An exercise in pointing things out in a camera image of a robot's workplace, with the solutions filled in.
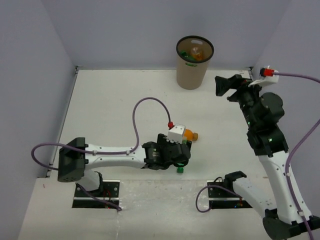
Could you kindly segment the green bottle front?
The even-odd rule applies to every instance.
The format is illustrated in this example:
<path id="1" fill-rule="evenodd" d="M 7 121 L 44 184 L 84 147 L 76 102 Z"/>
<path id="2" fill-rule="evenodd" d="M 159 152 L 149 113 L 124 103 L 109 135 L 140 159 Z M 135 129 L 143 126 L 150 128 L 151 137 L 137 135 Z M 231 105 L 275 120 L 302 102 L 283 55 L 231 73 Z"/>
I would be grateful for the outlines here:
<path id="1" fill-rule="evenodd" d="M 186 137 L 183 137 L 182 143 L 183 144 L 187 143 L 187 138 Z M 178 174 L 183 174 L 184 173 L 184 165 L 182 163 L 178 164 L 178 167 L 176 168 L 176 172 Z"/>

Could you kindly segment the green bottle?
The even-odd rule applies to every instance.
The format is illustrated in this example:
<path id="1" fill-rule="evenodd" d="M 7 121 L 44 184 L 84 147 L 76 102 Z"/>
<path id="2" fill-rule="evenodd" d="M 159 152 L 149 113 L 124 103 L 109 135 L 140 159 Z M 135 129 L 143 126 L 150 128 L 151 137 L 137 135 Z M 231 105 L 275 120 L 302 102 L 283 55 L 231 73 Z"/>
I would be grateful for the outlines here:
<path id="1" fill-rule="evenodd" d="M 187 138 L 186 137 L 183 137 L 182 143 L 183 144 L 187 143 Z M 184 165 L 182 163 L 178 164 L 178 167 L 176 168 L 176 172 L 178 174 L 183 174 L 184 173 Z"/>
<path id="2" fill-rule="evenodd" d="M 185 59 L 188 62 L 194 62 L 195 61 L 195 58 L 192 57 L 191 55 L 189 55 L 189 53 L 186 52 L 186 51 L 181 51 L 180 55 L 182 56 L 183 59 Z"/>

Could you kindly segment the orange bottle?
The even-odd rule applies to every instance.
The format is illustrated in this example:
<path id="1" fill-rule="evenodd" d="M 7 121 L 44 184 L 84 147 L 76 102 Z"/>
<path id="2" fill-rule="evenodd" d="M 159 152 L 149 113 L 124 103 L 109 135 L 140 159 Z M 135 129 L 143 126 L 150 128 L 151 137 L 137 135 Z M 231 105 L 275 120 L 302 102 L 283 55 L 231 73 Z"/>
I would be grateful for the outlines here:
<path id="1" fill-rule="evenodd" d="M 185 129 L 183 135 L 188 141 L 196 142 L 199 139 L 199 135 L 197 132 L 193 132 L 190 129 Z"/>
<path id="2" fill-rule="evenodd" d="M 199 47 L 193 47 L 190 50 L 190 56 L 197 62 L 200 62 L 204 59 L 203 50 Z"/>

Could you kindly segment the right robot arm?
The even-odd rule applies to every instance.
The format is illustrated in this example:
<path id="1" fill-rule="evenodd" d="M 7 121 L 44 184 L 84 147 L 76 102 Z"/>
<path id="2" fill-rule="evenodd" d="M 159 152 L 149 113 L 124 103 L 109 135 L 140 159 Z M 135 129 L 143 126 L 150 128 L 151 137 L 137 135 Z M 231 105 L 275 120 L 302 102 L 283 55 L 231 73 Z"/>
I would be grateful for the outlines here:
<path id="1" fill-rule="evenodd" d="M 320 227 L 320 218 L 307 207 L 291 168 L 291 152 L 278 121 L 284 116 L 283 100 L 273 92 L 260 94 L 270 80 L 251 80 L 235 74 L 230 78 L 215 77 L 215 94 L 239 104 L 248 126 L 247 140 L 268 177 L 274 199 L 253 185 L 241 172 L 225 175 L 223 191 L 239 195 L 262 218 L 263 227 L 272 240 L 287 240 L 302 233 L 312 234 Z"/>

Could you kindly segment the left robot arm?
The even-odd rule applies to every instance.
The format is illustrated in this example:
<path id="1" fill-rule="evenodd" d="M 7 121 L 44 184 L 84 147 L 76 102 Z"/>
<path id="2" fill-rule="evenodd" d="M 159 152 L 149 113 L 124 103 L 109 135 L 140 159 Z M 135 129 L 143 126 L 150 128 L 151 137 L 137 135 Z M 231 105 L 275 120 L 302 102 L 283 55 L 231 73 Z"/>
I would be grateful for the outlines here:
<path id="1" fill-rule="evenodd" d="M 167 141 L 160 133 L 157 141 L 149 141 L 129 150 L 124 147 L 103 147 L 87 144 L 77 137 L 59 150 L 58 175 L 60 183 L 76 183 L 92 196 L 103 193 L 103 175 L 97 168 L 130 167 L 136 169 L 166 170 L 170 166 L 184 167 L 191 158 L 192 142 Z"/>

